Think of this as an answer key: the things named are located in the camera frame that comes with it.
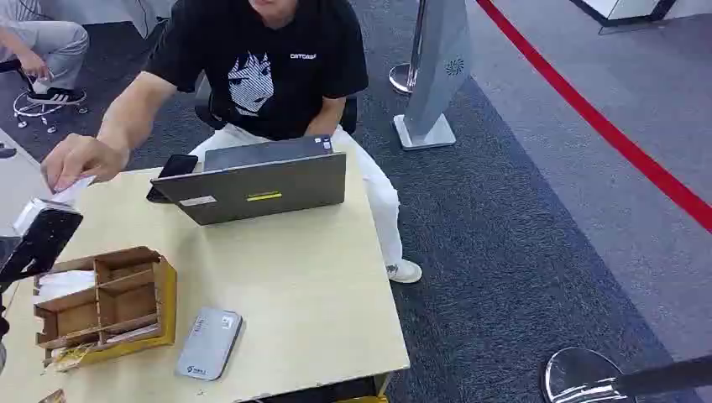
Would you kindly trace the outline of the person's right hand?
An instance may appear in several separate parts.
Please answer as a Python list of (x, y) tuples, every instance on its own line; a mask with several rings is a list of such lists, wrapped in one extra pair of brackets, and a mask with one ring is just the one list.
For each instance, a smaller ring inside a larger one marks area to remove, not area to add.
[(131, 150), (121, 138), (71, 133), (44, 158), (41, 170), (53, 192), (64, 191), (89, 176), (94, 176), (95, 182), (110, 181), (126, 167)]

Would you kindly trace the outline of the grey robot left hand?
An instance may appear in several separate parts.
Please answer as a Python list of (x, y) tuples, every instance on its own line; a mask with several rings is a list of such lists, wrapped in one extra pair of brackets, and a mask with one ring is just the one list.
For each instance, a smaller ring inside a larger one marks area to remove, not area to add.
[(13, 225), (20, 240), (6, 266), (21, 273), (51, 270), (82, 220), (69, 204), (34, 198)]

